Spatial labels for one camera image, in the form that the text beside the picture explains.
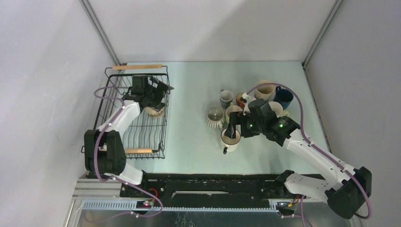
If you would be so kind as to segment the light green cup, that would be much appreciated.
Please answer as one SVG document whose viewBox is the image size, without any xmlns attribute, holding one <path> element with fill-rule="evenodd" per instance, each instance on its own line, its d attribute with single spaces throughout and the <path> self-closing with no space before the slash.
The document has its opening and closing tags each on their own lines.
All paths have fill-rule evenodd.
<svg viewBox="0 0 401 227">
<path fill-rule="evenodd" d="M 226 123 L 229 123 L 229 115 L 232 112 L 242 112 L 242 108 L 240 106 L 235 105 L 233 102 L 229 104 L 229 107 L 226 109 L 225 112 L 225 117 L 226 117 Z"/>
</svg>

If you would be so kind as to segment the small orange cup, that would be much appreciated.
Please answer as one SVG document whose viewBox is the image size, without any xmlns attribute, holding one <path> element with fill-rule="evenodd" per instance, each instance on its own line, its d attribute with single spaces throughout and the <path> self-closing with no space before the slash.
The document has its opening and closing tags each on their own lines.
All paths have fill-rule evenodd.
<svg viewBox="0 0 401 227">
<path fill-rule="evenodd" d="M 235 97 L 236 104 L 237 104 L 239 107 L 241 107 L 241 108 L 244 107 L 244 103 L 243 103 L 243 100 L 242 100 L 242 96 L 243 96 L 243 93 L 238 93 L 238 94 L 236 95 L 236 97 Z"/>
</svg>

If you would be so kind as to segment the white ribbed mug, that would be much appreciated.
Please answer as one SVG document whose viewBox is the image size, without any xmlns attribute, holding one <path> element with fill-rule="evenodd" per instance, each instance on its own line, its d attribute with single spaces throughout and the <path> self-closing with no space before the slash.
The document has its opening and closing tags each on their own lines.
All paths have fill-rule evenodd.
<svg viewBox="0 0 401 227">
<path fill-rule="evenodd" d="M 223 109 L 217 106 L 209 108 L 207 110 L 205 120 L 206 124 L 209 127 L 222 131 L 225 123 L 225 115 Z"/>
</svg>

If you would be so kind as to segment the grey-blue small cup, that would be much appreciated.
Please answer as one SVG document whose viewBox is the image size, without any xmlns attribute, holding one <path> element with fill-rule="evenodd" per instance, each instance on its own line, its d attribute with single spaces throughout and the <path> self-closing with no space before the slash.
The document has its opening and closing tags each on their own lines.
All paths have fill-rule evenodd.
<svg viewBox="0 0 401 227">
<path fill-rule="evenodd" d="M 219 94 L 219 100 L 222 108 L 227 109 L 230 106 L 233 98 L 234 95 L 231 91 L 222 89 Z"/>
</svg>

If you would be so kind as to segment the peach teapot-shaped cup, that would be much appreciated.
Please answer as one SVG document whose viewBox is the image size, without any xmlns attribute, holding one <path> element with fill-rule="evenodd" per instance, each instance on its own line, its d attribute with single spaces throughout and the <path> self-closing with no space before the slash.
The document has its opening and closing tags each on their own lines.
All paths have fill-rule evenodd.
<svg viewBox="0 0 401 227">
<path fill-rule="evenodd" d="M 165 112 L 165 107 L 161 108 L 160 110 L 156 110 L 152 107 L 146 107 L 144 109 L 145 113 L 152 117 L 152 118 L 159 118 L 161 116 L 163 116 L 164 112 Z"/>
</svg>

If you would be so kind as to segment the seashell coral print mug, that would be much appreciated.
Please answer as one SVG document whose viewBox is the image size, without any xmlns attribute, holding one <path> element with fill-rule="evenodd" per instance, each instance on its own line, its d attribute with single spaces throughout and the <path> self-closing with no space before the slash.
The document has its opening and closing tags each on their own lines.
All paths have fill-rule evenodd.
<svg viewBox="0 0 401 227">
<path fill-rule="evenodd" d="M 266 101 L 269 101 L 271 95 L 273 94 L 273 92 L 275 90 L 275 86 L 274 85 L 266 85 L 265 83 L 271 83 L 271 81 L 270 80 L 259 80 L 257 82 L 257 84 L 256 84 L 257 86 L 262 85 L 262 84 L 263 84 L 263 86 L 260 86 L 255 89 L 254 97 L 257 99 L 262 98 Z"/>
</svg>

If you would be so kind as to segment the yellow-green cup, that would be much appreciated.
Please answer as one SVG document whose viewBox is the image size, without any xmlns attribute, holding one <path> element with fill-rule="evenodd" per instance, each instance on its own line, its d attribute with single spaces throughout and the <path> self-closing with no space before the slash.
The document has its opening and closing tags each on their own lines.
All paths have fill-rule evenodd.
<svg viewBox="0 0 401 227">
<path fill-rule="evenodd" d="M 283 116 L 289 116 L 289 112 L 284 110 L 280 103 L 271 101 L 269 102 L 269 105 L 278 118 Z"/>
</svg>

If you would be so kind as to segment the dark blue mug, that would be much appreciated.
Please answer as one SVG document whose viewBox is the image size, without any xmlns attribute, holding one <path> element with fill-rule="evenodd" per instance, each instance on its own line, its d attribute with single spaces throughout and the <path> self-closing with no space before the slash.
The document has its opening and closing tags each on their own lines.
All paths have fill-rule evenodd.
<svg viewBox="0 0 401 227">
<path fill-rule="evenodd" d="M 293 99 L 294 96 L 290 91 L 281 86 L 276 86 L 273 101 L 279 103 L 284 110 L 289 107 Z"/>
</svg>

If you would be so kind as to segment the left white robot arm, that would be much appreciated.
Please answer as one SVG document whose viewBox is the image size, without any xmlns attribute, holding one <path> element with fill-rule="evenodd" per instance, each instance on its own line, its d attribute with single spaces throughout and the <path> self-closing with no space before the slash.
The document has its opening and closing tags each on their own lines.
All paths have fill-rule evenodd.
<svg viewBox="0 0 401 227">
<path fill-rule="evenodd" d="M 121 96 L 113 97 L 120 105 L 99 127 L 84 134 L 84 163 L 87 171 L 98 179 L 104 175 L 132 184 L 131 191 L 138 197 L 149 192 L 149 183 L 143 180 L 144 171 L 128 164 L 124 133 L 146 108 L 160 112 L 166 107 L 164 101 L 174 87 L 156 77 L 155 74 L 130 74 L 128 86 L 106 86 L 116 89 Z"/>
</svg>

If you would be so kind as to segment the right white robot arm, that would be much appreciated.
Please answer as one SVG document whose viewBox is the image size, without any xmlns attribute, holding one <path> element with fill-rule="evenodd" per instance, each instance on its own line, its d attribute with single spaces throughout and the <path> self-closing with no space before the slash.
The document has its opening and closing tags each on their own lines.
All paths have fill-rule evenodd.
<svg viewBox="0 0 401 227">
<path fill-rule="evenodd" d="M 286 198 L 300 194 L 328 204 L 344 219 L 351 219 L 372 191 L 372 173 L 366 168 L 355 168 L 328 151 L 321 149 L 303 132 L 300 125 L 288 116 L 277 116 L 267 101 L 256 99 L 246 104 L 247 111 L 229 113 L 224 136 L 236 139 L 264 135 L 268 140 L 299 155 L 323 177 L 302 176 L 292 170 L 284 171 L 276 179 L 275 192 Z"/>
</svg>

